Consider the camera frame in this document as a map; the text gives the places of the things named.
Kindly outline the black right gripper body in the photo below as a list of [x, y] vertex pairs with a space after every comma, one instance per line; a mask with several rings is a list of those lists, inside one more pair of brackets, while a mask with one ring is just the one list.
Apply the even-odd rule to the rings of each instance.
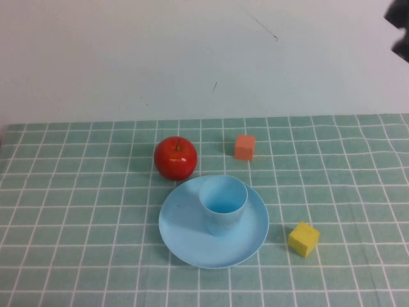
[[393, 0], [384, 19], [405, 34], [392, 47], [392, 52], [408, 63], [408, 0]]

